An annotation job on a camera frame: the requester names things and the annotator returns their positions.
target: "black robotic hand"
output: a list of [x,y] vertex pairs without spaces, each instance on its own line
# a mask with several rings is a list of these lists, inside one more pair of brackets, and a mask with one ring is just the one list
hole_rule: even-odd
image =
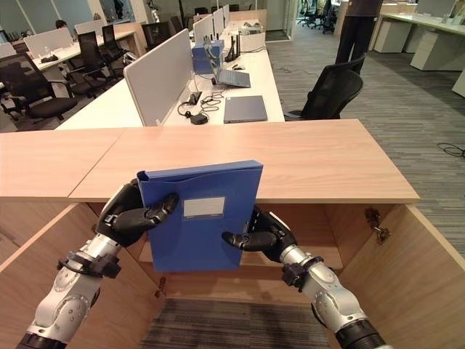
[[262,251],[269,260],[280,262],[280,256],[297,241],[289,228],[276,216],[254,207],[247,235],[224,232],[223,240],[243,251]]
[[112,197],[102,210],[97,231],[121,246],[127,247],[142,234],[163,222],[179,201],[176,193],[165,196],[157,204],[144,207],[137,180],[132,180]]

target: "blue box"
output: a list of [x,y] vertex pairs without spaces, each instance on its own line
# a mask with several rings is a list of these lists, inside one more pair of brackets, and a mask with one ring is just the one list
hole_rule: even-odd
[[[223,64],[223,49],[225,49],[225,42],[223,40],[215,40],[211,43],[211,50],[216,58],[215,62],[217,67]],[[206,56],[203,42],[196,44],[192,48],[192,56],[194,62],[194,71],[197,74],[212,74],[209,59]]]

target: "black pants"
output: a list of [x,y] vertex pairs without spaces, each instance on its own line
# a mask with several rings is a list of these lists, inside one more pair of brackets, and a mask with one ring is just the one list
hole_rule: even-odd
[[348,62],[352,48],[354,50],[350,60],[356,60],[366,53],[374,27],[375,17],[345,17],[336,63]]

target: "laptop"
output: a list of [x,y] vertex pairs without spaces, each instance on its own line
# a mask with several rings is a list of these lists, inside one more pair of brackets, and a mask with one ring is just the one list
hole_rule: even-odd
[[267,111],[262,96],[226,98],[225,124],[267,120]]
[[218,68],[215,56],[211,51],[211,42],[205,41],[203,48],[207,58],[209,59],[211,69],[217,80],[217,84],[224,84],[235,87],[250,87],[250,76],[248,73],[240,71],[229,71],[226,69]]

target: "robotic hand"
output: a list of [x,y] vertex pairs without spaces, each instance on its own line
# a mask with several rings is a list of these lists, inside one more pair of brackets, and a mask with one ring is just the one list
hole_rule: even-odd
[[316,319],[336,335],[342,349],[393,349],[323,258],[303,252],[288,226],[272,212],[254,207],[248,235],[224,232],[222,238],[233,247],[262,251],[268,259],[283,263],[283,281],[310,298]]
[[103,277],[115,278],[121,270],[116,257],[121,247],[132,245],[144,231],[166,220],[178,200],[172,193],[145,208],[137,181],[124,185],[103,208],[97,235],[58,262],[60,271],[52,290],[37,307],[33,323],[16,348],[65,348],[97,301]]

